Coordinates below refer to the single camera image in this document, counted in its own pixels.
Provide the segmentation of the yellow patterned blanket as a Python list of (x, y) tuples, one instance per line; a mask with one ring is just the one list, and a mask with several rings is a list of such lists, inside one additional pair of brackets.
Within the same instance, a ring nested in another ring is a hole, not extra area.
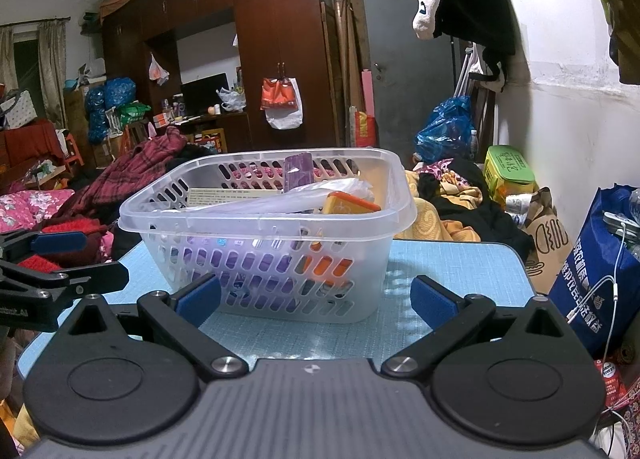
[(416, 205), (416, 219), (405, 231), (397, 234), (395, 240), (480, 242), (480, 235), (460, 220), (441, 220), (431, 202), (419, 197), (419, 174), (405, 171), (410, 192)]

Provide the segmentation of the blue plastic bag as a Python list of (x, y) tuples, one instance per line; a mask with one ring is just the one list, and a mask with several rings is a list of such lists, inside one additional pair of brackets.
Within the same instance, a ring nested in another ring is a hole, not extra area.
[(455, 156), (467, 158), (474, 128), (471, 97), (450, 97), (433, 109), (425, 126), (416, 134), (416, 153), (425, 163)]

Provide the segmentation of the orange white hanging bag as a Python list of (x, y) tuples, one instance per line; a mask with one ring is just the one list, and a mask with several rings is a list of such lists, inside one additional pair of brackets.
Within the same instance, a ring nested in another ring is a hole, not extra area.
[(303, 125), (304, 107), (296, 78), (264, 78), (260, 109), (275, 130), (296, 130)]

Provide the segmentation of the blue shopping bag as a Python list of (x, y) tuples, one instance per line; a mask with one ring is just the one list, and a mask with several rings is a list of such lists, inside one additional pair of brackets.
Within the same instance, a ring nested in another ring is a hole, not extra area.
[(549, 299), (594, 359), (611, 353), (639, 314), (639, 241), (631, 216), (634, 188), (600, 188)]

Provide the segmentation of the red plaid garment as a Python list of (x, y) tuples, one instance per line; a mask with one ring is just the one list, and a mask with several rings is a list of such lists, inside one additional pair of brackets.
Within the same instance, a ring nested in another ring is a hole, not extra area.
[(55, 219), (82, 216), (111, 224), (126, 199), (166, 173), (167, 164), (186, 147), (177, 127), (143, 141), (110, 164), (91, 184), (81, 188), (53, 215)]

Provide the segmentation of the brown paper bag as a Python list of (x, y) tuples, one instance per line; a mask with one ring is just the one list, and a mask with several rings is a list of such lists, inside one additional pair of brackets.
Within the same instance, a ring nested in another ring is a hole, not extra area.
[(525, 262), (527, 276), (537, 293), (548, 294), (573, 248), (573, 241), (556, 214), (548, 187), (540, 188), (533, 195), (524, 231), (535, 243)]

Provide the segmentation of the clear plastic basket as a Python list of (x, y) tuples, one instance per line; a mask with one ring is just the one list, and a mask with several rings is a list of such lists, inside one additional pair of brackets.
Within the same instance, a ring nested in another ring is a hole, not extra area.
[[(396, 153), (378, 148), (318, 148), (311, 150), (314, 182), (357, 177), (370, 182), (374, 202), (383, 213), (372, 239), (390, 239), (386, 259), (372, 271), (355, 271), (354, 284), (344, 297), (319, 297), (317, 283), (288, 275), (276, 289), (235, 290), (221, 287), (221, 309), (229, 314), (272, 317), (313, 323), (356, 323), (378, 308), (390, 246), (394, 237), (416, 219), (416, 205)], [(140, 235), (146, 249), (173, 290), (192, 283), (186, 270), (171, 263), (170, 250), (183, 247), (183, 238), (318, 240), (323, 208), (293, 214), (213, 214), (186, 212), (192, 200), (213, 202), (227, 191), (284, 191), (286, 150), (221, 153), (183, 163), (126, 199), (119, 210), (119, 227)]]

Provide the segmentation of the grey metal door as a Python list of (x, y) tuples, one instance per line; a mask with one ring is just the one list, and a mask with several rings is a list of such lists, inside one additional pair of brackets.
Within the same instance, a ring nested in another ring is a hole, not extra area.
[(405, 164), (428, 115), (454, 93), (458, 44), (449, 36), (421, 41), (412, 22), (418, 0), (363, 0), (378, 143)]

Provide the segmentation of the green yellow box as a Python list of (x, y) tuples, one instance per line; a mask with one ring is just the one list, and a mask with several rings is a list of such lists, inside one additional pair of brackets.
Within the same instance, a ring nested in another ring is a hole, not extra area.
[(489, 196), (501, 206), (512, 194), (533, 193), (536, 177), (524, 156), (508, 145), (493, 145), (487, 149), (484, 179)]

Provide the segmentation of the pink floral quilt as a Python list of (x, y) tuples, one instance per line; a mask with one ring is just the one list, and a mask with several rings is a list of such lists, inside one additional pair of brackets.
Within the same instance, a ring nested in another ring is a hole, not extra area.
[(0, 233), (32, 229), (51, 218), (74, 190), (22, 190), (0, 197)]

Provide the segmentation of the clear plastic bag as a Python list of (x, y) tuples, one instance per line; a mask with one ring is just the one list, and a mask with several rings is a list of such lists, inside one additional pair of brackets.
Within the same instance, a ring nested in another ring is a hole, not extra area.
[(357, 199), (372, 202), (373, 187), (370, 182), (357, 177), (346, 177), (294, 188), (287, 192), (276, 190), (234, 190), (227, 191), (213, 202), (213, 193), (207, 196), (208, 202), (196, 204), (188, 201), (186, 212), (213, 214), (293, 214), (322, 208), (331, 193), (342, 192)]

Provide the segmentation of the dark red wooden wardrobe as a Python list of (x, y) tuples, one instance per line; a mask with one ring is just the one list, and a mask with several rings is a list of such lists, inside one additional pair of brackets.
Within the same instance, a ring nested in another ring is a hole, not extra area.
[[(344, 107), (336, 19), (330, 0), (130, 0), (104, 18), (106, 73), (126, 76), (137, 97), (162, 110), (180, 93), (178, 38), (229, 18), (239, 37), (247, 104), (242, 149), (333, 147), (344, 142)], [(275, 130), (260, 107), (264, 78), (295, 78), (304, 119)]]

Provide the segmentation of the purple packaged box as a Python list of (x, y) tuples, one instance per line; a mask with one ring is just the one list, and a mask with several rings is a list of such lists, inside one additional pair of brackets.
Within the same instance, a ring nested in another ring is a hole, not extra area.
[(304, 275), (314, 261), (309, 242), (277, 239), (183, 238), (170, 261), (194, 280), (213, 273), (224, 289), (276, 289), (288, 275)]

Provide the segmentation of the orange box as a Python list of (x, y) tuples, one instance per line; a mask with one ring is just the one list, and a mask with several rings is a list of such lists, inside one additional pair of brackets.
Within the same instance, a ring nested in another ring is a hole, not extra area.
[(321, 210), (318, 240), (293, 243), (304, 246), (296, 274), (317, 283), (319, 297), (344, 297), (354, 284), (355, 271), (372, 271), (374, 264), (386, 259), (390, 239), (367, 238), (378, 228), (381, 213), (372, 201), (343, 191), (329, 193)]

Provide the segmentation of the beige curtains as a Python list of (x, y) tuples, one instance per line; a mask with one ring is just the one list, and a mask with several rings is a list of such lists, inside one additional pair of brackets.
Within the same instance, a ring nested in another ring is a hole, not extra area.
[[(57, 128), (67, 126), (63, 87), (66, 80), (67, 19), (36, 22), (38, 68), (44, 116)], [(1, 27), (1, 83), (6, 90), (18, 89), (14, 59), (14, 26)]]

